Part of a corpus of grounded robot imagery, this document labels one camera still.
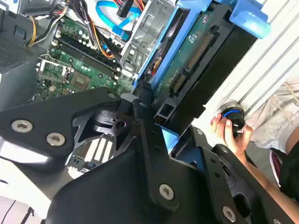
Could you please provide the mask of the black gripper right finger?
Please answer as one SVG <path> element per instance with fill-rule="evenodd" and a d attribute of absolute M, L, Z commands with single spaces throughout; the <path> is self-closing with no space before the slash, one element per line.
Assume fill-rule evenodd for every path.
<path fill-rule="evenodd" d="M 190 126 L 171 157 L 203 174 L 210 199 L 222 223 L 296 224 L 298 204 L 271 183 L 251 160 L 241 163 L 222 144 L 210 146 L 204 133 Z"/>

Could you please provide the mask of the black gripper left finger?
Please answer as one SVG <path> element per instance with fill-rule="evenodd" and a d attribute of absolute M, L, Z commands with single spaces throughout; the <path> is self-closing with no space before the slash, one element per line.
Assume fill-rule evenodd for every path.
<path fill-rule="evenodd" d="M 17 199 L 48 211 L 59 191 L 47 193 L 33 179 L 55 185 L 51 174 L 65 168 L 73 150 L 105 133 L 117 137 L 114 158 L 139 152 L 151 174 L 150 160 L 166 155 L 166 147 L 153 123 L 150 95 L 147 88 L 118 95 L 99 87 L 1 111 L 0 178 Z"/>

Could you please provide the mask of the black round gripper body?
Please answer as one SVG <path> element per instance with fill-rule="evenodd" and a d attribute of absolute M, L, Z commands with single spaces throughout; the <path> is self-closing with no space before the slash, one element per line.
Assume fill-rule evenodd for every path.
<path fill-rule="evenodd" d="M 155 156 L 145 170 L 139 152 L 125 152 L 54 197 L 48 224 L 216 224 L 204 176 L 192 166 Z"/>

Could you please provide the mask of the person's hand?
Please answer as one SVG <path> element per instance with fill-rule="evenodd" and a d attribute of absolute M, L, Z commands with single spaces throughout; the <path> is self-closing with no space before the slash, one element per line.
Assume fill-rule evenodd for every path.
<path fill-rule="evenodd" d="M 242 134 L 235 138 L 233 136 L 232 121 L 218 114 L 211 120 L 210 132 L 217 144 L 227 146 L 241 163 L 244 164 L 247 162 L 245 150 L 247 149 L 252 134 L 252 128 L 250 126 L 245 125 L 242 128 Z"/>

